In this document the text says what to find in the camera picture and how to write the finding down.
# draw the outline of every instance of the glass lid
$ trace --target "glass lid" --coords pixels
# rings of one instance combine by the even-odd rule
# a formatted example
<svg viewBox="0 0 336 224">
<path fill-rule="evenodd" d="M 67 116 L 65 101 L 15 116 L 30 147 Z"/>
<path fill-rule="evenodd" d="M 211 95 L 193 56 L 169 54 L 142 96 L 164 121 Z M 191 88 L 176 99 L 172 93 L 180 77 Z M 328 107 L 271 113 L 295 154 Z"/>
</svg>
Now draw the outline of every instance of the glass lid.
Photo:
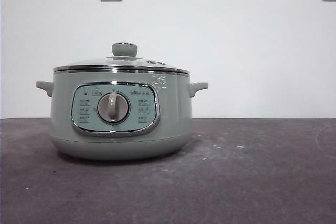
<svg viewBox="0 0 336 224">
<path fill-rule="evenodd" d="M 72 64 L 54 68 L 54 72 L 66 70 L 99 70 L 99 69 L 122 69 L 122 70 L 147 70 L 161 72 L 176 72 L 189 74 L 189 71 L 166 65 L 163 62 L 146 60 L 136 57 L 138 47 L 135 44 L 121 42 L 112 45 L 113 56 L 77 61 Z"/>
</svg>

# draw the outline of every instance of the side handle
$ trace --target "side handle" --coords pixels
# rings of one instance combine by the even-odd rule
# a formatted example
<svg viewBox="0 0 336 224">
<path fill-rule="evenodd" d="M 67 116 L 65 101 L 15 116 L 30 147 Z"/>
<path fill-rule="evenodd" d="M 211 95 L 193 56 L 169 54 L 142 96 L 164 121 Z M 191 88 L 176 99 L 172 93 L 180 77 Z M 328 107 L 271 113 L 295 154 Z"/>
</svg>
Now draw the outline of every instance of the side handle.
<svg viewBox="0 0 336 224">
<path fill-rule="evenodd" d="M 47 91 L 47 95 L 51 97 L 53 94 L 52 92 L 54 90 L 54 83 L 48 81 L 37 81 L 36 87 Z"/>
<path fill-rule="evenodd" d="M 197 82 L 189 84 L 189 97 L 194 97 L 195 93 L 202 89 L 207 89 L 209 84 L 207 82 Z"/>
</svg>

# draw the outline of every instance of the chrome bezel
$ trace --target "chrome bezel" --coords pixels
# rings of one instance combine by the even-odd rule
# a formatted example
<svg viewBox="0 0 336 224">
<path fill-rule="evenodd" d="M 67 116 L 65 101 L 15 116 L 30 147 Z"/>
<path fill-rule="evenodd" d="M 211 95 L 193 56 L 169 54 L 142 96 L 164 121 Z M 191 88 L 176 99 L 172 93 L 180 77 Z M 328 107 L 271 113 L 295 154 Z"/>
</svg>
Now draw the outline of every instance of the chrome bezel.
<svg viewBox="0 0 336 224">
<path fill-rule="evenodd" d="M 74 107 L 74 100 L 75 100 L 75 94 L 76 91 L 84 86 L 93 86 L 93 85 L 130 85 L 130 86 L 142 86 L 142 87 L 147 87 L 149 88 L 153 95 L 154 95 L 154 102 L 155 102 L 155 118 L 154 120 L 147 125 L 146 127 L 140 128 L 140 129 L 135 129 L 135 130 L 128 130 L 128 131 L 94 131 L 94 130 L 89 130 L 82 128 L 78 126 L 72 117 L 72 108 Z M 159 123 L 160 121 L 160 106 L 159 106 L 159 99 L 158 99 L 158 93 L 156 92 L 155 88 L 147 83 L 139 83 L 139 82 L 125 82 L 125 81 L 104 81 L 104 82 L 89 82 L 89 83 L 84 83 L 80 86 L 78 86 L 74 93 L 73 93 L 73 98 L 72 98 L 72 104 L 71 104 L 71 112 L 70 112 L 70 117 L 71 117 L 71 122 L 72 122 L 72 127 L 80 134 L 87 135 L 87 136 L 98 136 L 98 137 L 125 137 L 125 136 L 137 136 L 137 135 L 143 135 L 151 132 Z"/>
<path fill-rule="evenodd" d="M 190 77 L 187 73 L 175 73 L 175 72 L 165 72 L 165 71 L 154 71 L 154 70 L 131 70 L 131 69 L 90 69 L 90 70 L 60 70 L 54 72 L 54 74 L 61 73 L 149 73 L 149 74 L 171 74 L 174 76 L 186 76 Z"/>
</svg>

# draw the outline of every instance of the dial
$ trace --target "dial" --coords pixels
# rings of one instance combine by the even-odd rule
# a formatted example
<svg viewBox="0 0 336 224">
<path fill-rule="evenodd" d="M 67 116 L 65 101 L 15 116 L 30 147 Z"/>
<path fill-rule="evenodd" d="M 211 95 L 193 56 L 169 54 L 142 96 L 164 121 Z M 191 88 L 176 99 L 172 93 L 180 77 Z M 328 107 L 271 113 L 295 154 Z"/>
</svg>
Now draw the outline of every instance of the dial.
<svg viewBox="0 0 336 224">
<path fill-rule="evenodd" d="M 108 123 L 122 121 L 128 115 L 128 111 L 128 101 L 119 93 L 108 93 L 98 103 L 98 113 Z"/>
</svg>

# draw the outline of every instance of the lid rim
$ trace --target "lid rim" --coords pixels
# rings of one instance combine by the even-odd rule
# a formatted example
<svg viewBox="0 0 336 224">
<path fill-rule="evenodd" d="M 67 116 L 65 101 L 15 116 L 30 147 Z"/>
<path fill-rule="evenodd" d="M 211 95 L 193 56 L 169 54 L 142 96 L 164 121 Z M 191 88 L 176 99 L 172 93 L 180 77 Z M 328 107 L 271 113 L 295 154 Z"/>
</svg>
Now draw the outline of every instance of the lid rim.
<svg viewBox="0 0 336 224">
<path fill-rule="evenodd" d="M 131 70 L 150 70 L 150 71 L 167 71 L 175 73 L 190 74 L 188 70 L 179 68 L 150 67 L 150 66 L 123 66 L 123 65 L 72 65 L 60 66 L 53 69 L 54 72 L 64 70 L 93 70 L 93 69 L 131 69 Z"/>
</svg>

